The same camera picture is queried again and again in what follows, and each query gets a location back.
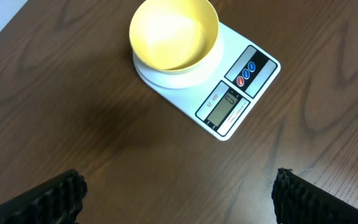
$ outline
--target blue button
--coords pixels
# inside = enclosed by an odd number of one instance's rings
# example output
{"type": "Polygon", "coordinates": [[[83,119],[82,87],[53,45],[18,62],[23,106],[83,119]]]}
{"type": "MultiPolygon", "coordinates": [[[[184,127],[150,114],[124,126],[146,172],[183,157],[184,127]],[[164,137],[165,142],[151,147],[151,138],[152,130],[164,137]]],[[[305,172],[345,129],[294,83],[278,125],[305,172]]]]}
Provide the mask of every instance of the blue button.
{"type": "Polygon", "coordinates": [[[249,77],[251,77],[251,73],[249,73],[248,69],[244,69],[242,71],[242,76],[247,80],[249,77]]]}
{"type": "Polygon", "coordinates": [[[249,62],[248,63],[248,69],[250,72],[254,72],[256,69],[255,63],[254,62],[249,62]]]}

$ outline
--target lcd display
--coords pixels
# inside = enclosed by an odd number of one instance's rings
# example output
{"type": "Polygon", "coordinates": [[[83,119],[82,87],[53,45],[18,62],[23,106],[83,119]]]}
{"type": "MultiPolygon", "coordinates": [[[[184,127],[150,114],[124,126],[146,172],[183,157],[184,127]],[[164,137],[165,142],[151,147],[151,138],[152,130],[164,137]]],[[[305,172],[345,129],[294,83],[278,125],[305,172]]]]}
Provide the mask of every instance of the lcd display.
{"type": "Polygon", "coordinates": [[[219,126],[224,117],[230,112],[233,106],[237,103],[238,99],[226,93],[223,99],[218,103],[212,113],[208,116],[208,120],[212,122],[215,126],[219,126]]]}

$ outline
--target digital kitchen scale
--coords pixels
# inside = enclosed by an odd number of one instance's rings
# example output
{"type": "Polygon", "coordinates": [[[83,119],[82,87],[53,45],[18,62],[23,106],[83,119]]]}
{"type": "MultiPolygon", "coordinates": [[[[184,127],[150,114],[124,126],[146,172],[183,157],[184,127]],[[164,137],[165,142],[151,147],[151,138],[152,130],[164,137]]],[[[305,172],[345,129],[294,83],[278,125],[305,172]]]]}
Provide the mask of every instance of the digital kitchen scale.
{"type": "Polygon", "coordinates": [[[154,70],[134,53],[148,86],[219,140],[228,140],[281,70],[280,63],[220,23],[216,46],[196,69],[171,75],[154,70]]]}

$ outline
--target table surface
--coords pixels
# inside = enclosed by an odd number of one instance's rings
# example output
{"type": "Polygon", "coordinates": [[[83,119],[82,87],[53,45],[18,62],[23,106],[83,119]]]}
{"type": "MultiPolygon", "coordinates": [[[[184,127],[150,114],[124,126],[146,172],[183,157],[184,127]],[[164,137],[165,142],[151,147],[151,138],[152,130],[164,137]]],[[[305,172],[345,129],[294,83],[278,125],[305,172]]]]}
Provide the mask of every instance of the table surface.
{"type": "Polygon", "coordinates": [[[275,223],[277,169],[358,208],[358,1],[213,0],[282,71],[221,142],[137,76],[142,0],[30,0],[0,33],[0,203],[70,168],[80,223],[275,223]]]}

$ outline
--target yellow bowl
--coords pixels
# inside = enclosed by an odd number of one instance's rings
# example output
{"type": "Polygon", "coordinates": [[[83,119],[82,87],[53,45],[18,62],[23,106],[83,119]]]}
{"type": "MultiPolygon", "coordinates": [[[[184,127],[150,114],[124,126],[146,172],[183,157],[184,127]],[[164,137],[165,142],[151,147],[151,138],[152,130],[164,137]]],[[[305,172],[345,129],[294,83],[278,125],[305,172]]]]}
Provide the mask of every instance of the yellow bowl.
{"type": "Polygon", "coordinates": [[[200,63],[218,35],[218,15],[208,0],[146,0],[129,28],[135,54],[167,73],[200,63]]]}

